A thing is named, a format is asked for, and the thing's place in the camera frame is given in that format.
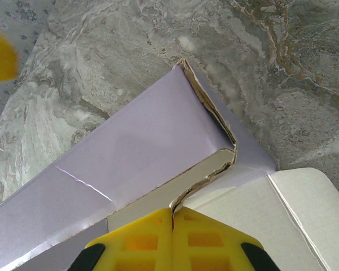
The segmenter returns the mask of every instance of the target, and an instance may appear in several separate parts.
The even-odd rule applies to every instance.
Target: yellow object
[[[173,231],[171,209],[160,209],[86,248],[105,245],[93,271],[254,271],[244,242],[263,248],[255,238],[183,207]]]
[[[18,69],[14,48],[0,34],[0,82],[14,79],[18,74]]]

